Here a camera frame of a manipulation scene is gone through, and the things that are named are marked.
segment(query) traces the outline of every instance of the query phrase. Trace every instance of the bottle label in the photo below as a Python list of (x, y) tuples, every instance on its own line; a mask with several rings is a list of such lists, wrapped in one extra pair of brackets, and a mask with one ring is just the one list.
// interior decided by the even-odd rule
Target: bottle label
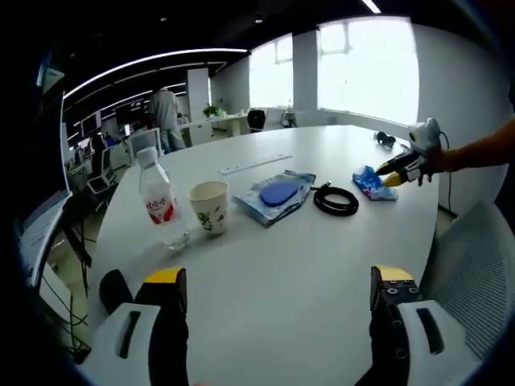
[(154, 224), (160, 225), (174, 220), (178, 216), (177, 202), (172, 189), (158, 197), (147, 197), (146, 210)]

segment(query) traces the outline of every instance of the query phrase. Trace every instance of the plastic water bottle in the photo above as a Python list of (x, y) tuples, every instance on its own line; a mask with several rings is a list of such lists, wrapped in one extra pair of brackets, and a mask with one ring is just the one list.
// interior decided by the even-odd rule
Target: plastic water bottle
[(177, 204), (174, 187), (158, 162), (158, 152), (155, 147), (147, 147), (140, 150), (136, 158), (142, 168), (139, 194), (159, 231), (161, 241), (172, 250), (181, 249), (190, 236)]

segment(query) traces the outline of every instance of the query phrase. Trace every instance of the robotic arm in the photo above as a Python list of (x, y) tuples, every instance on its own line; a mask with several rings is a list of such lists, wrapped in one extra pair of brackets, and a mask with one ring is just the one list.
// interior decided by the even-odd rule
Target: robotic arm
[(383, 163), (376, 170), (377, 175), (389, 175), (383, 182), (386, 187), (398, 187), (406, 182), (428, 175), (431, 181), (429, 157), (442, 149), (440, 127), (434, 118), (409, 127), (411, 147)]

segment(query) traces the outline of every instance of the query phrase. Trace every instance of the office floor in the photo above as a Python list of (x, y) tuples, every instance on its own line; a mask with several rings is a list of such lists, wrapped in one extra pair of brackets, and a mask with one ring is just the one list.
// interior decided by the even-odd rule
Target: office floor
[[(216, 141), (227, 137), (227, 133), (213, 130), (212, 140)], [(117, 181), (120, 181), (127, 171), (128, 167), (124, 167), (115, 171)], [(91, 240), (96, 240), (102, 220), (104, 219), (105, 209), (98, 213), (89, 215), (84, 221), (84, 236)], [(436, 236), (441, 236), (451, 225), (449, 216), (442, 211), (438, 212), (436, 221)], [(93, 258), (96, 244), (92, 241), (85, 241), (85, 247)], [(57, 276), (72, 292), (72, 312), (78, 317), (83, 318), (88, 313), (88, 303), (84, 291), (80, 262), (73, 252), (72, 247), (64, 237), (64, 234), (57, 235), (52, 245), (48, 263), (56, 272)], [(73, 327), (73, 333), (86, 343), (89, 342), (88, 327), (85, 324)]]

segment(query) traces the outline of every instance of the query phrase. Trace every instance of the blue oval object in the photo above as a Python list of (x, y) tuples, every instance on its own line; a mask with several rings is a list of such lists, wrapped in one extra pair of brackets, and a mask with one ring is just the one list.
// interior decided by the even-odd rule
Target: blue oval object
[(259, 197), (267, 207), (278, 207), (293, 197), (298, 189), (297, 183), (271, 183), (261, 189)]

